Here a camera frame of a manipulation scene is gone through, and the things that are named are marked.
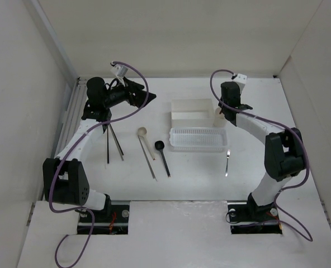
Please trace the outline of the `beige spoon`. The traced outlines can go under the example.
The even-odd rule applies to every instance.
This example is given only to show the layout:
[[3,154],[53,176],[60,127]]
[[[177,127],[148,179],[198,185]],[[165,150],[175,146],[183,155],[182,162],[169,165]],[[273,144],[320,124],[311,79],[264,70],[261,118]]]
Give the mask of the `beige spoon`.
[[154,154],[154,151],[149,143],[149,140],[148,140],[148,137],[147,137],[147,130],[145,127],[140,127],[138,128],[138,136],[142,137],[144,142],[145,142],[145,145],[152,157],[153,160],[156,160],[156,157],[155,157],[155,154]]

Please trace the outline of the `black chopstick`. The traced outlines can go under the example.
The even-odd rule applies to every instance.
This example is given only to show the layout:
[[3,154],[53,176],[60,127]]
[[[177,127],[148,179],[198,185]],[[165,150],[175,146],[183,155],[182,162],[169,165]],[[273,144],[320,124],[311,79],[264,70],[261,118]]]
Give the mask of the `black chopstick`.
[[109,146],[109,126],[107,126],[107,134],[106,134],[106,156],[107,156],[107,164],[110,163],[110,146]]

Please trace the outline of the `grey chopstick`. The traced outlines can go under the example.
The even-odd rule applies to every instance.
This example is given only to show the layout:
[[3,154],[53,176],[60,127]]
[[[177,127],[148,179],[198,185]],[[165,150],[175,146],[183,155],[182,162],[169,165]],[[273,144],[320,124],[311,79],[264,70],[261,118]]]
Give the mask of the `grey chopstick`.
[[114,141],[115,141],[115,144],[116,144],[116,147],[117,147],[117,150],[120,154],[120,158],[122,161],[124,161],[124,153],[123,153],[123,150],[120,146],[120,143],[118,141],[118,138],[116,137],[116,134],[115,134],[115,131],[113,129],[113,127],[110,125],[110,130],[111,130],[111,133],[112,133],[112,137],[114,138]]

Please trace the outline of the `silver metal fork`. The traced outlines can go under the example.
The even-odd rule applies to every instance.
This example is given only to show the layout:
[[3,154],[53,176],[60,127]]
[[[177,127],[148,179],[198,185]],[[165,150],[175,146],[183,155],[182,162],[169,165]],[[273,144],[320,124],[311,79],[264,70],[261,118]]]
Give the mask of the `silver metal fork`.
[[229,158],[230,158],[231,150],[228,149],[226,153],[226,167],[225,167],[225,177],[228,176],[228,168],[229,168]]

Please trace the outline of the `silver metal chopstick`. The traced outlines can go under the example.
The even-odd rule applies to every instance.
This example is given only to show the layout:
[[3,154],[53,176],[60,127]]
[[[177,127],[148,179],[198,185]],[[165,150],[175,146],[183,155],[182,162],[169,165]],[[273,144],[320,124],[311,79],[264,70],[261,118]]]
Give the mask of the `silver metal chopstick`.
[[145,157],[146,163],[147,163],[148,168],[149,168],[149,170],[150,170],[150,173],[151,173],[151,175],[152,175],[152,178],[153,178],[155,181],[157,181],[156,175],[155,175],[155,173],[154,173],[154,171],[153,171],[153,169],[152,169],[152,166],[151,166],[151,164],[150,164],[150,162],[149,162],[148,156],[147,156],[147,154],[146,154],[146,152],[145,152],[144,146],[143,146],[143,144],[142,144],[142,141],[141,141],[139,135],[138,135],[138,140],[139,140],[139,143],[140,143],[141,149],[142,149],[142,151],[143,151],[143,154],[144,154],[144,157]]

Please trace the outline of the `black spoon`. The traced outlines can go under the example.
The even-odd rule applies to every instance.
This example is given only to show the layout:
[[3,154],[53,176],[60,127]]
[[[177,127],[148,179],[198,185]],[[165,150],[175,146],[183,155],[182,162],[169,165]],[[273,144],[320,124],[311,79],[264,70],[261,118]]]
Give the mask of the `black spoon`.
[[160,152],[160,155],[162,157],[163,165],[165,167],[167,176],[170,178],[171,177],[171,174],[170,174],[170,171],[169,171],[169,168],[168,168],[166,159],[165,159],[165,155],[164,155],[164,152],[163,152],[164,147],[165,147],[165,144],[164,144],[163,141],[159,140],[159,141],[156,141],[155,142],[154,146],[155,146],[155,149]]

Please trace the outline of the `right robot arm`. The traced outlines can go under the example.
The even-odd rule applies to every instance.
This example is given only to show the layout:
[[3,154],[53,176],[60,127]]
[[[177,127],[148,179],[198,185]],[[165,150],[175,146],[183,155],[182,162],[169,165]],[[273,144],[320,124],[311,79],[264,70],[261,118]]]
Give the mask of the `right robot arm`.
[[286,130],[274,123],[245,114],[244,112],[252,107],[241,104],[240,85],[237,82],[221,84],[219,107],[227,121],[264,144],[264,177],[248,195],[246,203],[228,205],[230,221],[237,223],[270,220],[270,211],[275,208],[275,196],[291,178],[305,169],[305,154],[300,145],[301,132],[297,128]]

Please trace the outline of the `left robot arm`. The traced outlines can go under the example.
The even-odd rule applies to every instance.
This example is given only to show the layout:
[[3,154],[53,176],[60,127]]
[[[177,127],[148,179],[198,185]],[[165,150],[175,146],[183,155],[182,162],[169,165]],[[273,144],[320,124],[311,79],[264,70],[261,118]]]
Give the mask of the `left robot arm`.
[[44,194],[49,203],[91,209],[93,216],[103,222],[111,217],[110,197],[90,188],[83,162],[107,131],[112,107],[126,102],[141,108],[157,96],[127,78],[123,82],[114,79],[107,84],[102,78],[94,77],[86,86],[87,100],[77,131],[56,157],[47,158],[42,165]]

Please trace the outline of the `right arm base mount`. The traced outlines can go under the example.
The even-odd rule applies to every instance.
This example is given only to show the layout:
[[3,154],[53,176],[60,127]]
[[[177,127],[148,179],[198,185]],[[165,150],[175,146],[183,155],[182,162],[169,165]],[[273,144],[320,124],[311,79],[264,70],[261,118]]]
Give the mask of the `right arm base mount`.
[[247,202],[229,202],[225,219],[233,235],[282,234],[278,210],[273,205],[252,212]]

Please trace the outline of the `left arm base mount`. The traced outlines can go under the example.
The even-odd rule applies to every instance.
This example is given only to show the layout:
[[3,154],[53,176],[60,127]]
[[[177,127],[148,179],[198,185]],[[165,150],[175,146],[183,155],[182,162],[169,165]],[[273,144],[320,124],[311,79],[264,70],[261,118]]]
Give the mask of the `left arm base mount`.
[[[93,235],[127,235],[130,216],[130,202],[115,201],[105,212],[93,210]],[[82,211],[77,224],[77,234],[87,235],[91,230],[92,217],[88,211]]]

